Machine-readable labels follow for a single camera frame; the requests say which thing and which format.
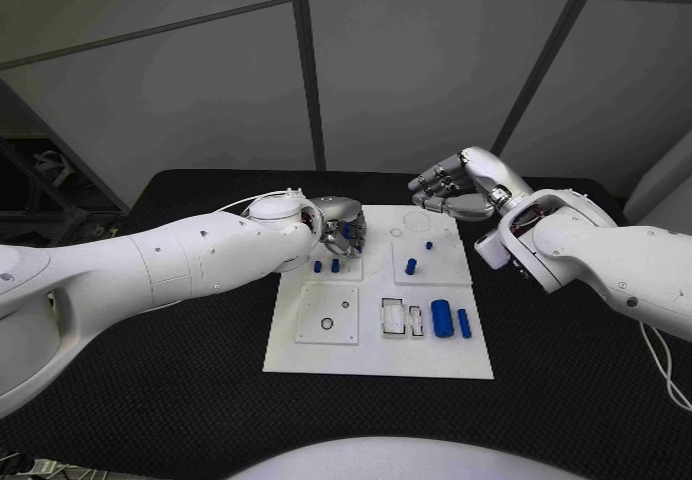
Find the robotic hand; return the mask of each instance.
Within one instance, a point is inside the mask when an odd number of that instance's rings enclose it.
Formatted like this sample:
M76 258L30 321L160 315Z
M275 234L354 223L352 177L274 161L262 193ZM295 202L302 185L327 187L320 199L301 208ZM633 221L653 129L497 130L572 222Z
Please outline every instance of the robotic hand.
M468 180L478 193L447 198ZM491 268L512 260L548 293L584 281L615 311L692 341L692 237L656 227L617 227L572 190L533 192L478 147L439 162L408 187L416 205L460 220L497 211L497 229L474 245Z
M223 207L70 247L0 245L0 418L119 320L292 270L318 242L357 255L366 233L359 202L310 201L300 190L269 195L241 216Z

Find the white round object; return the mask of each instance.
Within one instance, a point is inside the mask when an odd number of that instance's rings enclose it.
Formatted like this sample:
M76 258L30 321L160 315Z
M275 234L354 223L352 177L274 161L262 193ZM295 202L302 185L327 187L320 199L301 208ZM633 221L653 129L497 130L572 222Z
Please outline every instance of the white round object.
M249 217L256 220L279 220L300 212L300 200L279 197L264 198L249 206Z
M278 455L233 480L584 480L487 448L421 438L366 437L318 443Z

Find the black table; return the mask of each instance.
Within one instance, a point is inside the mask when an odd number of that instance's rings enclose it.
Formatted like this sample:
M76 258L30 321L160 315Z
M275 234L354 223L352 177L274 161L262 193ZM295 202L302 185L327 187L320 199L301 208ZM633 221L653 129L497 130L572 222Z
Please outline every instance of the black table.
M288 186L308 196L408 204L409 179L167 171L122 233ZM527 181L587 193L624 220L595 182ZM0 421L0 445L104 470L220 478L318 441L401 435L490 447L589 478L690 478L692 416L669 401L636 322L579 282L546 295L510 268L488 269L471 244L496 220L458 224L496 380L262 373L272 274L104 332L43 394ZM669 343L677 383L692 391L692 349Z

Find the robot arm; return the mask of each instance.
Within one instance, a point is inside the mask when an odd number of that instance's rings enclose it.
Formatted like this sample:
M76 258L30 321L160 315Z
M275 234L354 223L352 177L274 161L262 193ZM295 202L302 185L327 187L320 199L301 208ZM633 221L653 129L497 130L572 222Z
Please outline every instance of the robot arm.
M346 229L349 238L337 235ZM245 216L219 211L70 247L0 246L0 418L114 323L292 270L318 241L357 254L360 204L339 197L313 202L287 191L259 199Z
M692 341L692 237L654 227L617 227L571 190L533 192L478 147L409 183L414 203L463 220L480 218L480 209L475 216L460 215L445 198L464 184L464 175L490 207L486 218L493 211L501 216L497 229L474 245L490 267L512 261L548 293L575 279L584 281L615 311Z

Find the blue cylinder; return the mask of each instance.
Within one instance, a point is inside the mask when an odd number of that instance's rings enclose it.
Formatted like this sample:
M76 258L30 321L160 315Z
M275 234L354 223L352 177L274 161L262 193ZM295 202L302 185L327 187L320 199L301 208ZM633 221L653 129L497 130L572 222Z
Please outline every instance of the blue cylinder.
M412 275L415 273L415 263L415 258L409 258L406 263L406 275Z
M451 337L454 335L454 324L451 323L450 302L447 300L435 300L429 307L432 309L435 335L441 338Z
M457 310L458 315L458 328L461 328L461 336L471 338L471 327L468 326L468 317L465 316L465 310L461 308Z

